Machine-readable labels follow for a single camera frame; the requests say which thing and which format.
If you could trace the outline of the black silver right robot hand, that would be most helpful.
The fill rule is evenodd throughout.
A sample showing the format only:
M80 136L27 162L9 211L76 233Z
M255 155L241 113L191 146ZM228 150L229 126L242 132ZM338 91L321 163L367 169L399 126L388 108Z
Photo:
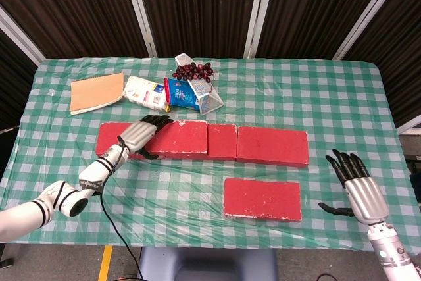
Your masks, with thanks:
M335 156L327 155L326 159L347 193L350 206L334 208L320 202L319 207L332 215L355 217L368 226L384 222L389 216L389 206L362 159L337 149L332 152Z

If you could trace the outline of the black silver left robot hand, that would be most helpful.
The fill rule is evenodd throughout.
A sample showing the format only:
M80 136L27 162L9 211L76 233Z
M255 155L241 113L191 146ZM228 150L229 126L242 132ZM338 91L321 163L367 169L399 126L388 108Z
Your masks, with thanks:
M159 156L148 152L145 146L160 130L171 123L173 120L168 115L146 115L129 125L117 137L119 145L126 147L131 154L138 153L149 160L158 159Z

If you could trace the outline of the red brick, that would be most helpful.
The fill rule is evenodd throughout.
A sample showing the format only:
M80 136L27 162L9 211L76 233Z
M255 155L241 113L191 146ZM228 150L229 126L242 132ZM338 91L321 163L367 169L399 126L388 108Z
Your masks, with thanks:
M155 134L145 149L164 159L205 159L208 157L208 123L174 121Z
M131 124L127 122L106 122L99 127L95 153L99 157L106 152L110 146L118 144L118 136Z
M239 178L224 181L224 215L227 217L299 222L301 190L297 182L265 182Z
M207 159L235 161L237 158L237 126L209 124L207 130Z
M237 160L245 163L304 168L309 165L305 131L240 126Z

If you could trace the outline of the white snack packet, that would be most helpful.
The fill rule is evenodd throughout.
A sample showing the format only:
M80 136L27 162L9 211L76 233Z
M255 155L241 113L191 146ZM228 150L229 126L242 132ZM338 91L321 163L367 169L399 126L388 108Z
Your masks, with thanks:
M130 76L123 96L132 103L152 110L169 112L165 86L137 76Z

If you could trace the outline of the blue snack packet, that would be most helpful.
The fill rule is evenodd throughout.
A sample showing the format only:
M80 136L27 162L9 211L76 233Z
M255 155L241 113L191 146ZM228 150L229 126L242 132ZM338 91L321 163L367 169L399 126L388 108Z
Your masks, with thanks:
M200 110L198 98L186 81L165 78L164 88L166 100L170 106L183 107L196 111Z

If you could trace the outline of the tan spiral notebook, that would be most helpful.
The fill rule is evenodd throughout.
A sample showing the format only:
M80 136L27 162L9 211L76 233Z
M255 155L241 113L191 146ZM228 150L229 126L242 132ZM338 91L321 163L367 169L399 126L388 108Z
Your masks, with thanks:
M76 80L70 86L70 114L77 115L112 105L122 99L124 74Z

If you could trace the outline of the white mesh basket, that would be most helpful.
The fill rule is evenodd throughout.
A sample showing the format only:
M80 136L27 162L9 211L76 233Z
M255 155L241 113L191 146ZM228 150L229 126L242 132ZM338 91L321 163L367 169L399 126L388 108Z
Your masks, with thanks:
M174 59L176 61L177 66L189 64L191 62L199 63L194 61L185 53L177 55ZM202 115L206 115L210 112L213 112L224 105L216 88L213 86L212 81L211 83L207 83L204 79L201 79L192 81L189 80L186 82L191 86L194 94L198 98L200 113Z

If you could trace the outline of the dark red grape bunch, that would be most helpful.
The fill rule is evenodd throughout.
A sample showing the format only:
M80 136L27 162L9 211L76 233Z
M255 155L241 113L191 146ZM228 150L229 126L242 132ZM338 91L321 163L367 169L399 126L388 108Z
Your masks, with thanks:
M177 66L172 73L172 77L183 81L204 79L207 83L211 83L215 74L216 72L213 70L210 62L205 64L191 62Z

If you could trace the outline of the green checked tablecloth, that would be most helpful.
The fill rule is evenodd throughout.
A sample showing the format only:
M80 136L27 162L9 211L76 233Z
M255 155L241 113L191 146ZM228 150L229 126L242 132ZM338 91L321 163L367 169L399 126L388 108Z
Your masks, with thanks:
M371 63L314 59L212 59L215 88L224 106L204 116L210 123L303 130L309 140L305 168L234 161L164 160L125 163L104 196L68 218L55 213L23 243L231 248L371 250L367 227L319 207L349 201L326 160L333 149L358 155L390 207L388 223L405 249L421 253L421 212L409 180L380 71ZM0 181L0 210L35 199L57 180L78 185L96 159L99 127L133 122L149 109L125 99L71 115L74 80L122 72L161 81L174 59L83 58L46 60L36 70L20 129ZM227 178L298 182L302 220L228 218Z

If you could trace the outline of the blue grey chair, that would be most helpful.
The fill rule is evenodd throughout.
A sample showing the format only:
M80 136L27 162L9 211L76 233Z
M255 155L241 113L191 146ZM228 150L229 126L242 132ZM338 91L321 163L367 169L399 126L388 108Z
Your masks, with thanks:
M144 247L139 267L146 281L278 281L273 249Z

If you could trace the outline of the white partition frame post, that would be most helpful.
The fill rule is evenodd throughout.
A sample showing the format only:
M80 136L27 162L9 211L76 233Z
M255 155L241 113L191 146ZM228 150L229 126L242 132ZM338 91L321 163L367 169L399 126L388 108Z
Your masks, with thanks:
M147 11L143 0L131 0L132 7L134 9L137 23L147 48L148 55L152 57L158 57L155 42L152 35L151 25L147 17Z
M387 0L370 0L335 52L333 60L341 60L355 44Z
M243 52L244 59L254 59L257 54L269 1L270 0L253 0L245 49Z
M2 5L0 5L0 29L35 65L39 66L47 59Z

